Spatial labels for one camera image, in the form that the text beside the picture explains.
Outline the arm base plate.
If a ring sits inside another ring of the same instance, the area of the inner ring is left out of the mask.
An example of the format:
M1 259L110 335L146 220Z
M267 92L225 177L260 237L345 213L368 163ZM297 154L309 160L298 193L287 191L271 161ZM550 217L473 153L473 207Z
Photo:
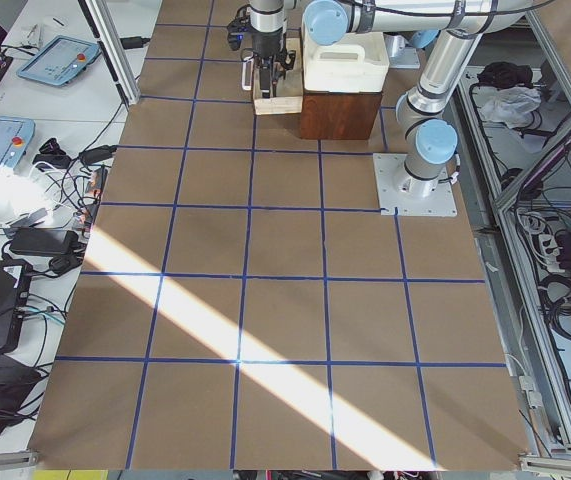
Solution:
M403 153L375 153L373 166L382 215L456 217L453 186L445 169L431 180L418 180L405 169Z

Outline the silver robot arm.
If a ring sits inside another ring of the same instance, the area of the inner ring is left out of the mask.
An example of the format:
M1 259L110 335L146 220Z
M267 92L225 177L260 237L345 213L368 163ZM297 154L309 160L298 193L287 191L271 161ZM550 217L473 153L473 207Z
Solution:
M267 95L276 91L277 71L293 65L285 40L287 14L296 6L294 1L250 1L227 26L231 50L239 50L245 36L251 38L252 66ZM511 26L538 6L534 1L492 0L312 1L303 24L320 46L333 45L349 33L437 31L417 84L400 97L396 109L409 152L394 170L393 188L422 199L434 193L454 155L458 137L441 116L482 36Z

